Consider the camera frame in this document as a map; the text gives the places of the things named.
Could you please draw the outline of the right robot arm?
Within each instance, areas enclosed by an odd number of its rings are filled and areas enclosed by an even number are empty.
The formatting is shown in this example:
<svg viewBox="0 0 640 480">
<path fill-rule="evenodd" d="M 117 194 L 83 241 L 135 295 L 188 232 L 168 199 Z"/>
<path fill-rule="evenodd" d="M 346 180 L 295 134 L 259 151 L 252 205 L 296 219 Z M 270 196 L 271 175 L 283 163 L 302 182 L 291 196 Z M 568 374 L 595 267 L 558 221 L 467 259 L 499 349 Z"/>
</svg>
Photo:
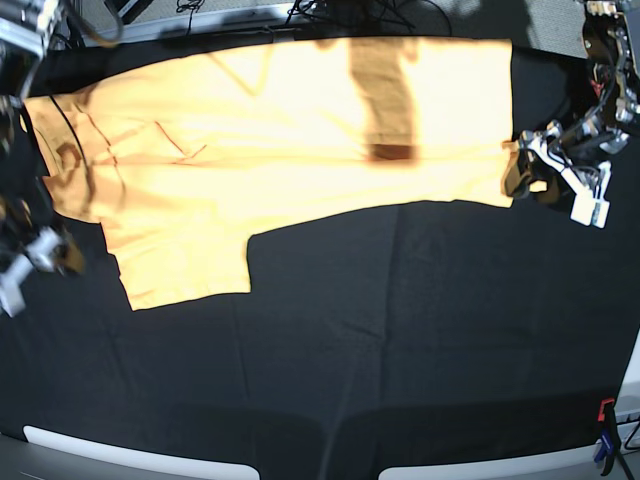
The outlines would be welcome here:
<svg viewBox="0 0 640 480">
<path fill-rule="evenodd" d="M 84 257 L 53 211 L 39 167 L 11 156 L 21 127 L 35 139 L 25 100 L 65 12 L 62 1 L 1 3 L 1 266 L 23 254 L 39 271 L 78 275 Z"/>
</svg>

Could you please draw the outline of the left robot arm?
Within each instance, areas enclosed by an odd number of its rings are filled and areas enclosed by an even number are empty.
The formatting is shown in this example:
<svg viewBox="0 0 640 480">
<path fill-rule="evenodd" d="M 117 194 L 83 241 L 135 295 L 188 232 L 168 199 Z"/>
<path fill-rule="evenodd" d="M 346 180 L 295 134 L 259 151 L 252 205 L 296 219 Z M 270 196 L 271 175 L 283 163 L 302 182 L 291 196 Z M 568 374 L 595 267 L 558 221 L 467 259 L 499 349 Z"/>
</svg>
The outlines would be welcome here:
<svg viewBox="0 0 640 480">
<path fill-rule="evenodd" d="M 605 201 L 611 158 L 639 135 L 639 3 L 581 1 L 587 83 L 595 95 L 567 126 L 556 119 L 542 130 L 523 131 L 502 180 L 513 199 L 547 183 L 554 203 L 571 193 L 597 205 Z"/>
</svg>

